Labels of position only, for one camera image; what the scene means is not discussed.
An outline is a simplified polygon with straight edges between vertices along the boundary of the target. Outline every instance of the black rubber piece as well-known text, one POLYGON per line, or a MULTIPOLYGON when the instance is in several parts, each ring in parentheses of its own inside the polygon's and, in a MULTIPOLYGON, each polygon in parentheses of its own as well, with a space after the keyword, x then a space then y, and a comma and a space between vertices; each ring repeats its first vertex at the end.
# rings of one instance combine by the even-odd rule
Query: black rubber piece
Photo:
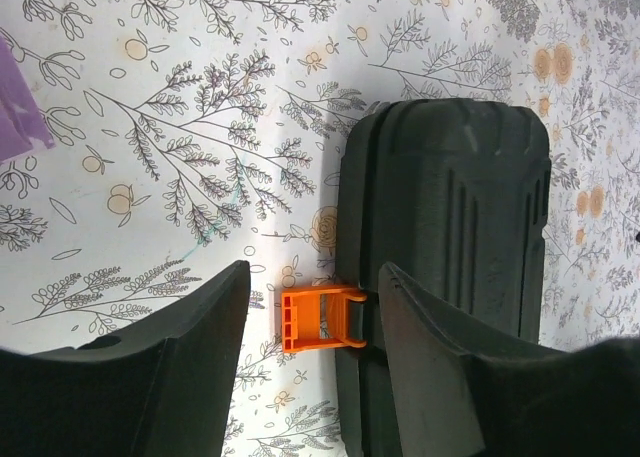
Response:
POLYGON ((640 339, 565 354, 480 322, 392 264, 379 282, 406 457, 638 455, 640 339))
POLYGON ((0 350, 0 455, 220 455, 250 287, 236 262, 78 349, 0 350))
MULTIPOLYGON (((551 161, 547 131, 530 109, 468 99, 396 103, 354 127, 340 172, 336 273, 369 296, 369 347, 386 352, 376 294, 387 261, 482 322, 537 342, 551 161)), ((336 355, 338 386, 353 383, 353 366, 343 364, 355 354, 336 355)), ((366 368, 359 363, 358 385, 340 395, 349 457, 384 455, 365 417, 347 416, 359 412, 356 394, 396 426, 386 400, 364 395, 366 368)))

